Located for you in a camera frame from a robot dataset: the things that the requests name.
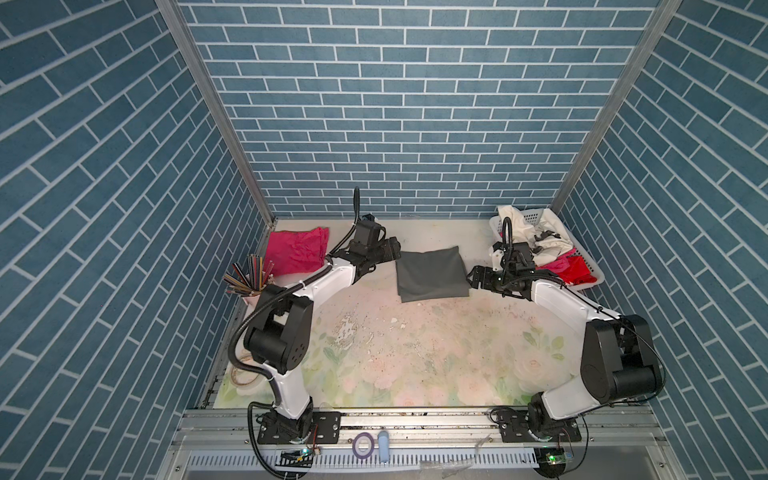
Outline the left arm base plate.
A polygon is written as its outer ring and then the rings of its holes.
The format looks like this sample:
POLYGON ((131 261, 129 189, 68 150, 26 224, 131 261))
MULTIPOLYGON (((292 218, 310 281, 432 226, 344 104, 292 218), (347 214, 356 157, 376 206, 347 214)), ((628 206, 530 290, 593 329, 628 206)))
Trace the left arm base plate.
POLYGON ((341 429, 338 411, 313 411, 299 419, 289 419, 276 412, 262 417, 257 441, 266 445, 337 444, 341 429))

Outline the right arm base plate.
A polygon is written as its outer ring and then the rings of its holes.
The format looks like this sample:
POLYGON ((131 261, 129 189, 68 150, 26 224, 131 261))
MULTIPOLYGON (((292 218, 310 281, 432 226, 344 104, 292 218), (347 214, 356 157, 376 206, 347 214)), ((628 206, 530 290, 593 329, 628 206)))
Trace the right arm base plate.
POLYGON ((504 443, 576 443, 582 440, 574 418, 553 420, 546 413, 507 406, 491 408, 487 417, 497 426, 504 443))

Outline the grey t shirt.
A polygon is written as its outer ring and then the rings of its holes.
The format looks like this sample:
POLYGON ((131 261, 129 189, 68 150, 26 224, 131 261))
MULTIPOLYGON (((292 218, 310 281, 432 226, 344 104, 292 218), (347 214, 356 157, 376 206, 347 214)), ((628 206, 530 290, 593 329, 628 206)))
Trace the grey t shirt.
POLYGON ((467 271, 458 246, 403 251, 395 264, 397 293, 403 303, 469 296, 467 271))

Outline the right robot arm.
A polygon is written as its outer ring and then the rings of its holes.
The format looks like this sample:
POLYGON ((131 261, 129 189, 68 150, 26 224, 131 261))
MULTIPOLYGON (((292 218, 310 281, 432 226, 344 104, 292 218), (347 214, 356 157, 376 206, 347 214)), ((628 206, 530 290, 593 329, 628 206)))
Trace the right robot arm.
POLYGON ((495 247, 500 265, 473 267, 467 275, 469 285, 531 301, 582 335, 579 374, 535 394, 528 404, 527 423, 533 435, 543 438, 581 414, 661 393, 665 370, 644 318, 602 307, 572 290, 557 274, 538 269, 523 243, 507 240, 495 247))

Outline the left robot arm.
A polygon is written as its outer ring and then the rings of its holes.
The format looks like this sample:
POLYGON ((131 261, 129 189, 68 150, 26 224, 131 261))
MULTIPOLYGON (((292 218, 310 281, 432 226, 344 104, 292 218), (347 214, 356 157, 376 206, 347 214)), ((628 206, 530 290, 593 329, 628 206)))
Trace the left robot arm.
POLYGON ((314 308, 400 256, 399 242, 386 236, 374 216, 358 217, 325 255, 322 268, 288 287, 266 286, 233 335, 231 365, 268 381, 274 395, 270 413, 294 436, 305 437, 312 421, 313 402, 300 364, 310 345, 314 308))

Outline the white plastic laundry basket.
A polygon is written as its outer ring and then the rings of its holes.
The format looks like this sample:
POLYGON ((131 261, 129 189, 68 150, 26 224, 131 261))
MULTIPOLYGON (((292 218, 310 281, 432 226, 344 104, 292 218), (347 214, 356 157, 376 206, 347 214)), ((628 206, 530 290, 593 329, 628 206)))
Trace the white plastic laundry basket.
MULTIPOLYGON (((535 221, 537 221, 539 219, 539 216, 541 215, 543 209, 545 209, 545 208, 528 209, 528 210, 520 210, 520 211, 523 212, 523 214, 525 216, 525 219, 528 222, 533 223, 533 222, 535 222, 535 221)), ((491 229, 491 233, 493 234, 493 236, 495 238, 495 241, 496 242, 501 242, 502 241, 503 220, 500 219, 498 211, 497 211, 497 214, 495 216, 493 216, 489 220, 489 226, 490 226, 490 229, 491 229)), ((569 285, 568 284, 568 286, 571 287, 573 290, 583 291, 583 290, 587 290, 589 288, 592 288, 592 287, 595 287, 595 286, 601 284, 604 281, 604 279, 605 279, 605 275, 604 275, 603 271, 597 265, 596 261, 592 258, 592 256, 587 252, 586 248, 576 238, 575 234, 572 233, 566 226, 565 226, 565 228, 567 229, 567 231, 568 231, 568 233, 569 233, 569 235, 570 235, 570 237, 571 237, 571 239, 572 239, 572 241, 573 241, 573 243, 575 245, 575 249, 576 249, 576 253, 577 253, 576 256, 581 256, 585 260, 585 262, 586 262, 587 266, 589 267, 589 269, 591 270, 592 274, 597 278, 597 281, 595 283, 592 283, 592 284, 584 284, 584 285, 577 285, 577 286, 573 286, 573 285, 569 285)))

